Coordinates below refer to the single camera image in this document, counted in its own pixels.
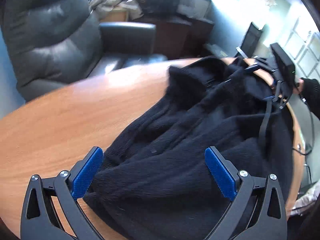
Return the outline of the right forearm black knit sleeve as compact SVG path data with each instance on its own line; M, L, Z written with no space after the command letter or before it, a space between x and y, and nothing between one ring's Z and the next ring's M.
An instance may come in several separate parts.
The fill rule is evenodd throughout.
M316 79L306 79L302 78L304 80L304 88L301 93L303 98L306 99L306 103L310 107L310 111L318 118L320 119L320 85L319 82Z

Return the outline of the person's right hand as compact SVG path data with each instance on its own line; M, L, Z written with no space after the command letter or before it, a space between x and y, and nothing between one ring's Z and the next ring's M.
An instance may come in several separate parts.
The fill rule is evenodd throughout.
M299 79L296 84L295 87L293 88L293 93L294 94L301 94L304 88L304 80L303 79Z

